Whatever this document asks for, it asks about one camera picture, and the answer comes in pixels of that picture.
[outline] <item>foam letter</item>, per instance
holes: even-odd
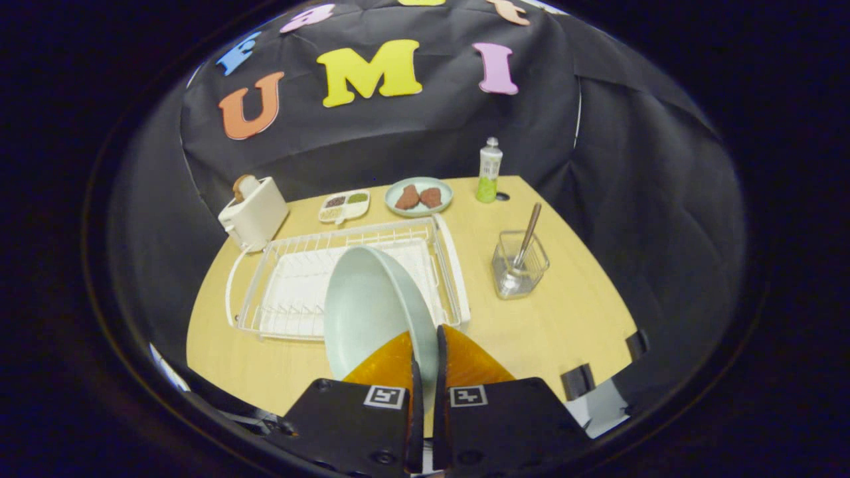
[[[496,13],[498,13],[503,19],[515,23],[517,25],[528,26],[531,25],[531,22],[519,16],[519,14],[524,14],[525,10],[520,7],[510,3],[508,0],[487,0],[488,2],[494,4],[496,6]]]
[[[436,7],[442,5],[445,0],[399,0],[406,7]]]
[[[292,20],[289,20],[289,23],[283,25],[283,28],[280,29],[280,33],[287,33],[288,31],[295,31],[302,26],[305,25],[313,25],[314,23],[319,23],[320,21],[327,20],[331,18],[331,11],[333,10],[333,3],[330,5],[320,5],[314,9],[304,10],[300,14],[292,17]]]
[[[252,33],[248,38],[234,46],[229,52],[215,62],[216,65],[224,65],[224,75],[228,76],[237,66],[251,56],[251,48],[254,48],[254,38],[259,37],[260,32]]]
[[[260,116],[247,121],[242,109],[242,98],[248,93],[248,88],[237,89],[228,94],[218,103],[224,119],[224,133],[231,139],[250,138],[271,125],[277,118],[280,109],[278,104],[277,84],[283,78],[283,71],[277,71],[260,78],[255,86],[260,90],[263,110]]]
[[[487,93],[516,94],[519,87],[511,81],[511,69],[507,57],[513,51],[495,43],[473,43],[484,62],[484,81],[479,88]]]
[[[351,86],[363,98],[371,98],[377,81],[383,76],[383,85],[378,90],[383,96],[417,94],[422,85],[413,72],[413,51],[419,48],[416,40],[391,40],[381,45],[370,63],[363,60],[351,48],[329,51],[316,59],[327,71],[327,98],[322,105],[327,108],[346,105],[354,101]]]

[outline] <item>blue foam letter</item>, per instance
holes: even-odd
[[[259,37],[260,32],[252,33],[251,36],[243,40],[241,43],[233,47],[223,57],[215,62],[216,65],[224,65],[224,75],[228,76],[236,69],[243,61],[251,56],[251,48],[254,48],[254,38]]]

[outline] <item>green bottle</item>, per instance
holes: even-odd
[[[479,188],[475,193],[475,198],[481,202],[496,200],[496,181],[499,178],[499,167],[502,165],[502,150],[498,145],[498,139],[488,138],[487,146],[481,148]]]

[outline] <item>letter m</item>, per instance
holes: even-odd
[[[371,98],[381,77],[383,85],[378,91],[382,96],[421,92],[422,85],[413,72],[413,52],[417,48],[419,42],[415,40],[391,40],[381,45],[371,62],[363,60],[351,48],[321,55],[316,62],[324,65],[327,72],[327,98],[322,104],[332,108],[354,101],[354,93],[349,91],[346,80],[364,98]]]

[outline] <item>black fabric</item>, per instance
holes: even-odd
[[[227,236],[198,196],[180,147],[180,101],[188,79],[162,99],[127,148],[107,231],[126,316],[136,319],[181,374],[192,305]]]
[[[636,410],[686,378],[732,318],[745,258],[740,185],[711,132],[630,88],[584,79],[559,210],[652,344],[615,377]]]
[[[409,176],[477,176],[479,149],[500,140],[503,174],[522,174],[544,193],[564,179],[578,111],[570,42],[553,16],[528,8],[531,26],[507,22],[489,3],[466,1],[410,8],[393,2],[338,3],[334,15],[286,35],[290,15],[272,20],[256,38],[252,56],[233,73],[207,62],[186,91],[181,134],[201,196],[213,211],[232,198],[243,174],[271,175],[288,201],[334,191],[391,184]],[[387,41],[410,38],[420,94],[365,99],[325,108],[325,67],[316,58],[352,48],[371,60]],[[222,47],[213,58],[233,48]],[[513,96],[487,94],[473,43],[513,50]],[[249,88],[245,117],[260,112],[254,83],[274,71],[280,112],[260,134],[232,140],[224,134],[218,102]]]
[[[732,162],[694,102],[646,59],[576,18],[524,7],[528,27],[471,0],[337,3],[330,19],[282,37],[296,10],[246,31],[263,34],[231,75],[215,61],[244,36],[188,88],[188,77],[175,84],[127,154],[110,228],[116,288],[163,356],[185,367],[192,305],[225,239],[215,214],[238,176],[271,175],[288,201],[414,175],[475,176],[478,149],[495,135],[501,173],[521,175],[555,207],[647,333],[650,352],[615,377],[624,398],[640,409],[686,377],[737,299],[746,236]],[[370,60],[398,38],[420,42],[420,94],[321,104],[318,55],[350,47]],[[513,49],[517,95],[479,89],[471,44],[481,41]],[[218,102],[249,88],[245,115],[255,116],[253,84],[274,71],[285,72],[275,122],[227,138]]]

